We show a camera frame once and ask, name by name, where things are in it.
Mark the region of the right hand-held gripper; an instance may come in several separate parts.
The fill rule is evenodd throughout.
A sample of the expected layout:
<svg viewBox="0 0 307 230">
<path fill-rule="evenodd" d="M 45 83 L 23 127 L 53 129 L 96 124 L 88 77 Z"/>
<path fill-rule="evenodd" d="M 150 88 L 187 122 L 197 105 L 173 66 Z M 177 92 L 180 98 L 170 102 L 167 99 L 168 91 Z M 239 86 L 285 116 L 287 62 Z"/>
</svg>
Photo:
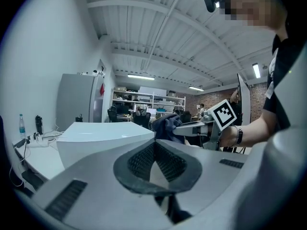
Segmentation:
<svg viewBox="0 0 307 230">
<path fill-rule="evenodd" d="M 200 120 L 176 127 L 173 134 L 177 136 L 205 136 L 208 140 L 202 141 L 202 147 L 206 150 L 219 150 L 222 132 L 236 120 L 235 112 L 225 99 L 209 108 Z"/>
</svg>

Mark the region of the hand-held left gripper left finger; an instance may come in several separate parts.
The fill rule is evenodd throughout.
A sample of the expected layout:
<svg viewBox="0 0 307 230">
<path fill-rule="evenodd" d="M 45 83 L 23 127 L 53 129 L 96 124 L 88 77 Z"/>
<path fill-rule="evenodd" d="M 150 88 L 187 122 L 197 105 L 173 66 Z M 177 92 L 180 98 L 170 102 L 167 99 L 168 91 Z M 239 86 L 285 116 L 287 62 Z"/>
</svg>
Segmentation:
<svg viewBox="0 0 307 230">
<path fill-rule="evenodd" d="M 68 226 L 171 226 L 152 195 L 139 195 L 124 188 L 113 173 L 115 160 L 145 144 L 131 143 L 88 155 L 47 181 L 33 196 L 45 210 L 73 180 L 86 187 L 63 219 Z"/>
</svg>

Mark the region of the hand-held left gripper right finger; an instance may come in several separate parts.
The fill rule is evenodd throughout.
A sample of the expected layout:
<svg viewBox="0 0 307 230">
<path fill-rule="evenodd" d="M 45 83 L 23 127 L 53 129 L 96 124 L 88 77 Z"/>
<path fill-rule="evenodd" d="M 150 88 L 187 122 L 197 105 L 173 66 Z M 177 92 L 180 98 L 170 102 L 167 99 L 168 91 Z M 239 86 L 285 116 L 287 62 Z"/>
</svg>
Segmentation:
<svg viewBox="0 0 307 230">
<path fill-rule="evenodd" d="M 195 216 L 216 200 L 234 181 L 240 172 L 239 168 L 220 163 L 227 159 L 245 163 L 248 156 L 187 146 L 169 140 L 160 140 L 162 145 L 169 145 L 186 153 L 200 162 L 202 173 L 195 185 L 186 192 L 176 195 L 181 210 Z"/>
</svg>

